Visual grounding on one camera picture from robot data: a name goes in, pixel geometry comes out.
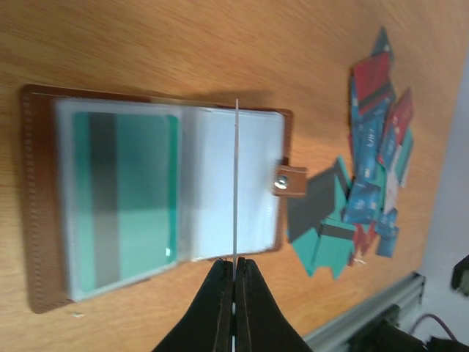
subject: open card holder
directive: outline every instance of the open card holder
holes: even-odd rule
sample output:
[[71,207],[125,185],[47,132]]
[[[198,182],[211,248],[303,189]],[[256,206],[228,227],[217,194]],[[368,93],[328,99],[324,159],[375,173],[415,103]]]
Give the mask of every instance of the open card holder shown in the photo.
[[[26,85],[20,92],[29,302],[41,313],[187,260],[232,255],[235,110]],[[292,112],[239,111],[237,252],[278,250]]]

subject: gray wall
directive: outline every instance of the gray wall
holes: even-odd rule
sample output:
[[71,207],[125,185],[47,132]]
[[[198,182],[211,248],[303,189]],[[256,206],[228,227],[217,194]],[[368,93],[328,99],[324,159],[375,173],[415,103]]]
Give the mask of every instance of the gray wall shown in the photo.
[[[469,57],[466,58],[454,110],[440,188],[420,270],[427,277],[422,312],[440,316],[466,345],[469,345],[469,298],[451,292],[449,285],[453,267],[468,254]],[[427,320],[417,329],[416,336],[426,340],[430,334],[446,337],[439,325]]]

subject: wooden surface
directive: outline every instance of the wooden surface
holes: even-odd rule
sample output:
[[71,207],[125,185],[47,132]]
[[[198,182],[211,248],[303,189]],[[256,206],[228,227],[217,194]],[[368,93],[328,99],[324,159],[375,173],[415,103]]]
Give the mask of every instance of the wooden surface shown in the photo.
[[[394,259],[370,254],[334,282],[304,272],[291,246],[256,261],[300,334],[419,267],[462,63],[469,2],[21,1],[0,6],[0,350],[149,351],[182,317],[210,263],[178,269],[82,304],[34,315],[26,304],[18,216],[18,109],[27,82],[165,93],[288,108],[292,163],[314,174],[347,146],[347,77],[380,24],[396,55],[398,93],[413,88],[416,148],[399,195]],[[81,318],[74,312],[83,313]]]

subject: cable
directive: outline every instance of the cable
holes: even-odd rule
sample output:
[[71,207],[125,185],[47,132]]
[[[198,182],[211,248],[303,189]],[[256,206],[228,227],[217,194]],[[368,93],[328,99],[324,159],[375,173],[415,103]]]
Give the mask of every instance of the cable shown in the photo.
[[448,336],[450,336],[450,338],[453,341],[457,341],[457,338],[451,332],[449,327],[444,323],[444,321],[442,321],[437,315],[432,314],[432,313],[426,313],[426,314],[422,315],[419,319],[417,319],[417,321],[413,324],[412,328],[410,328],[410,333],[409,334],[414,335],[414,333],[416,332],[417,326],[420,325],[420,323],[423,320],[425,320],[426,318],[433,318],[434,320],[436,320],[440,324],[440,326],[443,328],[443,330],[446,331]]

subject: stitching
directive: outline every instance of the stitching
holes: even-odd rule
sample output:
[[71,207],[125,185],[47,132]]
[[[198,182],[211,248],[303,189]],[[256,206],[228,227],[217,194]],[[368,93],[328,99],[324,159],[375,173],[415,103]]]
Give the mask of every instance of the stitching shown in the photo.
[[36,174],[34,168],[34,144],[33,144],[33,120],[31,111],[31,97],[24,95],[22,97],[23,105],[23,157],[26,165],[26,179],[24,185],[27,189],[27,198],[29,206],[29,224],[30,234],[33,247],[33,273],[34,273],[34,295],[38,300],[38,305],[42,308],[57,307],[67,303],[69,300],[54,302],[51,304],[44,303],[43,292],[43,275],[40,257],[40,231],[38,223],[38,207],[37,207],[37,190],[36,190]]

